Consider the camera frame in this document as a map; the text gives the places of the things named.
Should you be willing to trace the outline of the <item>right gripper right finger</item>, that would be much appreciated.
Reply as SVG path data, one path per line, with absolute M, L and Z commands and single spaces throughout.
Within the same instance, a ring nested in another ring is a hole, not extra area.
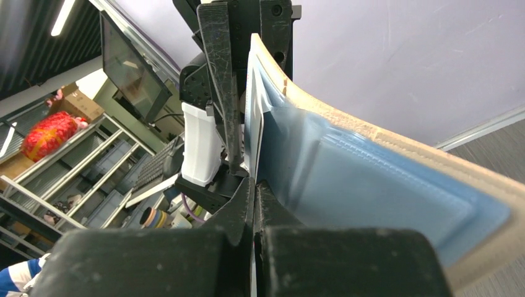
M 424 235 L 389 228 L 300 223 L 267 182 L 255 188 L 258 296 L 451 296 Z

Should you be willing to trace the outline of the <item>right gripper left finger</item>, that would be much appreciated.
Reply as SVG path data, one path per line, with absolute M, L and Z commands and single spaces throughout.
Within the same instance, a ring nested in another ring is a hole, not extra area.
M 202 226 L 66 233 L 32 296 L 249 296 L 254 181 Z

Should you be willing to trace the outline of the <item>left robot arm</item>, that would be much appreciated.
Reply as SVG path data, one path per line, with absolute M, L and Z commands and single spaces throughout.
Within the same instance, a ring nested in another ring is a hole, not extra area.
M 177 190 L 215 213 L 239 187 L 242 125 L 251 35 L 257 33 L 278 66 L 293 72 L 293 23 L 302 8 L 291 1 L 175 1 L 200 47 L 180 74 L 185 120 L 184 160 Z

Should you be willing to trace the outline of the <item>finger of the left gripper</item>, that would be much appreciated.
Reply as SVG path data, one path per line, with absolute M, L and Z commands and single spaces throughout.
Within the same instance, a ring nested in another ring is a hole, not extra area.
M 217 132 L 225 146 L 229 173 L 245 176 L 241 167 L 241 111 L 239 79 L 246 54 L 246 4 L 210 2 L 196 9 L 209 78 L 214 91 Z

